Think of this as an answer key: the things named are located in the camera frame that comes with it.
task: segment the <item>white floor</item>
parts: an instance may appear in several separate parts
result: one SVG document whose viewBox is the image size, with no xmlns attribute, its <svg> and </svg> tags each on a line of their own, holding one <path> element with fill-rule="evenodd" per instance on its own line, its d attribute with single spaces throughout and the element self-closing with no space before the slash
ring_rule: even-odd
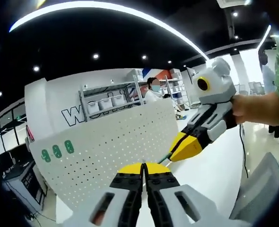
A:
<svg viewBox="0 0 279 227">
<path fill-rule="evenodd" d="M 189 117 L 194 114 L 196 110 L 190 110 L 187 112 Z M 272 152 L 274 157 L 279 160 L 279 144 L 273 139 L 273 135 L 268 134 L 268 126 L 264 124 L 245 123 L 245 152 L 246 152 L 246 166 L 249 175 L 254 171 L 256 166 L 260 163 L 262 158 L 267 152 Z M 246 175 L 243 172 L 243 181 L 245 181 Z M 44 210 L 42 214 L 53 220 L 55 217 L 55 204 L 56 196 L 52 190 L 48 191 L 48 195 L 45 199 Z M 45 217 L 38 215 L 37 219 L 42 227 L 54 227 L 60 226 L 55 222 L 46 219 Z M 37 220 L 33 221 L 33 226 L 39 227 Z"/>
</svg>

